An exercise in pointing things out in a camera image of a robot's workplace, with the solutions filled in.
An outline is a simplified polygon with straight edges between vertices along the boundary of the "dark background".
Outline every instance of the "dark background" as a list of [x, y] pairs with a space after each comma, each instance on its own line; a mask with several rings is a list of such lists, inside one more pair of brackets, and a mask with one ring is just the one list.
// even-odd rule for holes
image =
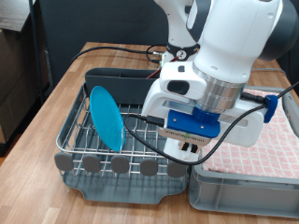
[[[153, 0], [39, 1], [54, 85], [88, 41], [138, 45], [167, 42], [167, 17]], [[292, 2], [299, 11], [299, 1]], [[299, 41], [278, 62], [292, 83], [298, 80]]]

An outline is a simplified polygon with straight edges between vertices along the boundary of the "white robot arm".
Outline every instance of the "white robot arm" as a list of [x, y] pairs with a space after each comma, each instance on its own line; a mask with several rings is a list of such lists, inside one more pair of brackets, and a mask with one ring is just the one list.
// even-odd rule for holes
[[[194, 146], [220, 138], [236, 118], [259, 105], [241, 100], [240, 95], [254, 61], [263, 54], [279, 24], [284, 0], [213, 1], [203, 33], [196, 30], [199, 1], [194, 0], [187, 23], [194, 40], [201, 37], [199, 53], [192, 62], [164, 65], [142, 111], [143, 117], [164, 121], [159, 130], [167, 137], [164, 152], [181, 161], [197, 161]], [[295, 24], [292, 35], [297, 38]], [[254, 145], [266, 112], [255, 111], [242, 119], [225, 141], [243, 147]], [[181, 142], [189, 143], [186, 150], [180, 150]]]
[[197, 52], [197, 43], [186, 28], [188, 14], [185, 7], [192, 4], [191, 0], [155, 0], [168, 19], [167, 52], [163, 55], [164, 63], [179, 56], [179, 61], [192, 61]]

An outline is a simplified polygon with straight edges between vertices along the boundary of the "white cable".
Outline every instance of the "white cable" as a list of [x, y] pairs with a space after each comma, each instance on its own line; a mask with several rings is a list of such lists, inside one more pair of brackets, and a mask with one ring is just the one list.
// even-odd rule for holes
[[280, 68], [252, 68], [251, 71], [279, 71], [282, 72], [285, 76], [287, 76], [286, 72]]

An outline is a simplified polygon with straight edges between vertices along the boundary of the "power cord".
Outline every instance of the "power cord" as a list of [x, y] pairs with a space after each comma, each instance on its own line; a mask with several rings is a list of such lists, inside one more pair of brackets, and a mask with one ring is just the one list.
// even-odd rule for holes
[[[294, 89], [297, 85], [299, 85], [299, 81], [296, 82], [295, 84], [293, 84], [292, 86], [290, 86], [288, 89], [286, 89], [285, 91], [283, 91], [280, 95], [278, 95], [278, 99], [281, 98], [283, 95], [285, 95], [287, 92], [291, 91], [292, 89]], [[234, 128], [234, 126], [240, 121], [242, 120], [244, 117], [246, 117], [247, 115], [260, 110], [260, 109], [264, 109], [267, 107], [267, 103], [264, 103], [263, 105], [259, 105], [251, 110], [249, 110], [248, 112], [244, 113], [243, 115], [241, 115], [239, 118], [237, 118], [229, 127], [228, 129], [225, 131], [225, 133], [223, 134], [223, 136], [221, 137], [221, 139], [218, 141], [218, 143], [212, 148], [212, 150], [207, 153], [207, 155], [199, 160], [199, 161], [194, 161], [194, 162], [189, 162], [189, 161], [180, 161], [172, 156], [169, 156], [168, 154], [164, 153], [163, 151], [159, 150], [157, 147], [154, 147], [153, 145], [149, 144], [147, 141], [143, 140], [141, 137], [139, 137], [137, 134], [135, 134], [131, 129], [129, 129], [128, 125], [127, 125], [127, 120], [131, 117], [131, 118], [137, 118], [137, 119], [141, 119], [141, 120], [146, 120], [146, 118], [140, 116], [140, 115], [127, 115], [124, 118], [124, 126], [126, 127], [126, 129], [128, 130], [128, 132], [132, 135], [132, 137], [134, 137], [137, 141], [139, 141], [140, 143], [142, 143], [144, 146], [149, 147], [151, 150], [153, 150], [154, 152], [160, 154], [161, 156], [166, 157], [167, 159], [171, 160], [171, 161], [175, 161], [177, 163], [183, 164], [183, 165], [199, 165], [201, 163], [203, 163], [204, 161], [208, 160], [214, 153], [215, 151], [218, 149], [218, 147], [222, 144], [222, 142], [224, 141], [224, 139], [226, 138], [226, 136], [229, 134], [229, 132]]]
[[80, 52], [79, 54], [75, 55], [75, 57], [72, 59], [70, 65], [76, 60], [77, 57], [79, 57], [82, 54], [85, 54], [87, 52], [90, 52], [92, 50], [96, 50], [96, 49], [116, 49], [116, 50], [122, 50], [122, 51], [126, 51], [126, 52], [131, 52], [131, 53], [140, 53], [140, 54], [153, 54], [153, 52], [150, 51], [141, 51], [141, 50], [134, 50], [134, 49], [124, 49], [124, 48], [118, 48], [118, 47], [95, 47], [95, 48], [91, 48], [91, 49], [86, 49], [83, 50], [82, 52]]
[[166, 44], [151, 45], [151, 46], [147, 49], [147, 53], [146, 53], [146, 55], [147, 55], [148, 60], [149, 60], [150, 62], [152, 62], [152, 63], [160, 63], [159, 60], [152, 60], [152, 59], [150, 58], [150, 56], [149, 56], [149, 54], [150, 54], [149, 50], [152, 49], [152, 48], [154, 48], [154, 47], [166, 47]]

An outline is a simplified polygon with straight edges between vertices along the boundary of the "metal wire grid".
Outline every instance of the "metal wire grid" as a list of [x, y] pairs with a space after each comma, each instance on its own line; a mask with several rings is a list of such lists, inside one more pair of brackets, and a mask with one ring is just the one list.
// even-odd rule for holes
[[[128, 114], [140, 114], [142, 107], [140, 105], [119, 105], [119, 110], [121, 115], [125, 116]], [[164, 147], [165, 138], [159, 136], [157, 126], [146, 124], [145, 122], [133, 118], [129, 118], [129, 126], [135, 133], [144, 137], [146, 141], [149, 141], [154, 146], [160, 148]], [[75, 166], [73, 170], [74, 176], [78, 175], [79, 172], [85, 171], [82, 166], [82, 158], [87, 154], [101, 157], [100, 176], [102, 177], [104, 177], [106, 173], [113, 173], [111, 169], [111, 158], [116, 155], [122, 155], [129, 158], [130, 169], [127, 173], [128, 178], [130, 178], [131, 175], [140, 175], [142, 177], [138, 167], [140, 166], [142, 159], [145, 158], [153, 158], [157, 160], [159, 164], [157, 175], [167, 175], [168, 159], [141, 145], [127, 132], [127, 130], [125, 130], [125, 141], [126, 144], [124, 148], [119, 152], [108, 148], [101, 141], [101, 138], [94, 128], [89, 110], [88, 98], [84, 92], [82, 103], [69, 128], [67, 136], [62, 144], [60, 144], [60, 139], [58, 137], [57, 146], [62, 152], [69, 153], [73, 157]]]

